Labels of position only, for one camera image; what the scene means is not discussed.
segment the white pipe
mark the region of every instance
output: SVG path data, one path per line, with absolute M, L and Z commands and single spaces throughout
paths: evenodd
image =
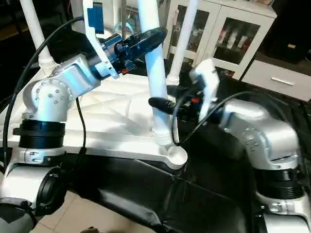
M 168 85 L 179 84 L 179 73 L 183 64 L 186 48 L 189 42 L 192 26 L 194 23 L 196 11 L 198 9 L 199 0 L 190 0 L 186 10 L 183 26 L 181 28 L 180 36 L 177 43 L 176 53 L 174 55 L 172 68 L 167 76 Z
M 141 31 L 160 27 L 156 0 L 138 0 Z M 145 55 L 151 97 L 167 99 L 162 45 Z M 159 145 L 172 144 L 169 116 L 153 108 L 155 140 Z
M 40 22 L 38 16 L 35 12 L 35 7 L 32 0 L 20 0 L 21 7 L 23 9 L 28 28 L 33 38 L 35 48 L 39 48 L 39 46 L 44 41 L 44 35 L 41 30 Z M 39 54 L 39 65 L 43 69 L 54 68 L 55 61 L 50 55 L 49 49 L 46 46 L 42 52 Z

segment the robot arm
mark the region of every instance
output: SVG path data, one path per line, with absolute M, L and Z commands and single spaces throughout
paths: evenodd
M 72 57 L 50 77 L 29 83 L 23 92 L 27 109 L 20 127 L 13 130 L 20 141 L 13 148 L 0 189 L 0 229 L 5 232 L 29 232 L 44 215 L 62 205 L 67 184 L 60 164 L 66 153 L 65 122 L 73 101 L 98 87 L 106 77 L 116 78 L 135 69 L 134 61 L 157 48 L 167 34 L 166 29 L 156 28 L 125 40 L 115 34 L 100 43 L 91 30 L 91 21 L 85 22 L 95 55 Z
M 200 109 L 202 120 L 216 104 L 219 79 L 210 59 L 190 73 L 203 94 L 200 103 L 188 101 L 178 111 L 190 118 L 189 109 Z M 168 114 L 174 103 L 150 98 L 151 106 Z M 244 146 L 256 179 L 256 198 L 264 208 L 260 215 L 265 231 L 311 232 L 311 204 L 297 178 L 299 143 L 295 130 L 286 122 L 270 116 L 262 106 L 238 99 L 227 101 L 211 118 L 220 129 L 236 137 Z

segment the white platform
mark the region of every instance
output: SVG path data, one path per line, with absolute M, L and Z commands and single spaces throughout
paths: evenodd
M 80 97 L 87 130 L 87 154 L 157 160 L 173 169 L 182 167 L 187 158 L 172 158 L 155 143 L 149 97 L 148 78 L 131 74 L 121 75 L 116 80 L 108 78 L 102 81 L 101 86 Z M 19 136 L 12 135 L 12 130 L 21 123 L 21 113 L 25 108 L 19 97 L 10 121 L 9 147 L 18 146 Z M 0 115 L 1 130 L 5 112 Z M 76 105 L 73 105 L 66 122 L 64 146 L 67 152 L 78 153 L 82 142 L 83 128 Z

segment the white cabinet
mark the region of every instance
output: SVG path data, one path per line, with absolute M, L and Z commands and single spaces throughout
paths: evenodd
M 168 34 L 163 45 L 164 58 L 173 59 L 172 54 L 175 54 L 176 51 L 188 4 L 189 0 L 171 1 L 167 21 Z M 202 60 L 207 41 L 215 25 L 220 8 L 221 5 L 219 4 L 200 1 L 185 55 L 185 60 L 189 63 L 196 64 Z
M 171 0 L 164 57 L 172 59 L 188 0 Z M 173 27 L 175 15 L 177 23 Z M 240 79 L 276 14 L 270 6 L 245 0 L 201 0 L 185 61 L 193 66 L 212 57 L 219 72 Z

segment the bottle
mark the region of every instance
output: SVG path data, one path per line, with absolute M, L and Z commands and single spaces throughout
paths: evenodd
M 227 49 L 232 49 L 232 47 L 233 47 L 233 45 L 237 39 L 238 33 L 239 33 L 238 29 L 233 30 L 233 32 L 230 35 L 229 40 L 228 40 Z

